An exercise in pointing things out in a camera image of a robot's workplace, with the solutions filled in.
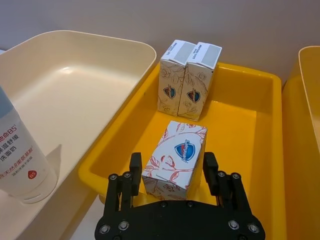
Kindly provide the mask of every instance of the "cream plastic tray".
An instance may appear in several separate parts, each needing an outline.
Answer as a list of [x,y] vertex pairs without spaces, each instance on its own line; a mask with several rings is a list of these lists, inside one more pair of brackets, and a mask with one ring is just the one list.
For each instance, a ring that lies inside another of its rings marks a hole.
[[17,238],[32,222],[155,59],[145,43],[67,30],[0,55],[0,85],[58,174],[53,193],[38,203],[0,191],[0,239]]

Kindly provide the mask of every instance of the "white cardboard box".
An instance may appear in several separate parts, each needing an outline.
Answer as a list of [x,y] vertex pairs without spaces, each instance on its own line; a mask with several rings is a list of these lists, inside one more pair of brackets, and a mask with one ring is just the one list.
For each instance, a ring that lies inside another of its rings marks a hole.
[[187,59],[195,44],[174,40],[160,59],[158,106],[160,112],[177,116]]
[[185,200],[200,184],[207,128],[171,121],[142,172],[146,193]]
[[178,115],[199,120],[222,47],[199,42],[187,59]]

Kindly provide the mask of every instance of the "yellow plastic bin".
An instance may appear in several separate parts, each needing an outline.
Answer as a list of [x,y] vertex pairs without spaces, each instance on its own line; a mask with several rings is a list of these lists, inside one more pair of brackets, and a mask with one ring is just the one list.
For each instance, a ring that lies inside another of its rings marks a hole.
[[[194,124],[157,111],[159,66],[114,118],[84,157],[79,176],[105,195],[107,177],[129,169],[133,152],[145,165],[170,120]],[[251,209],[267,239],[285,240],[281,80],[265,72],[219,63],[202,116],[208,128],[205,150],[214,152],[219,169],[239,172]],[[135,205],[149,202],[143,183]],[[195,201],[215,204],[204,176]]]
[[282,92],[287,235],[320,239],[320,46],[301,49]]

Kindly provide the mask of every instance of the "gray wall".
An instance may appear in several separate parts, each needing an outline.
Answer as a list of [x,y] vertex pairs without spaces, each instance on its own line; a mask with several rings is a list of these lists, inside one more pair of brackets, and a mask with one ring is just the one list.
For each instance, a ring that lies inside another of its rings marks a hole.
[[145,42],[162,55],[174,39],[223,46],[222,62],[285,81],[298,50],[320,45],[319,0],[1,0],[0,49],[75,30]]

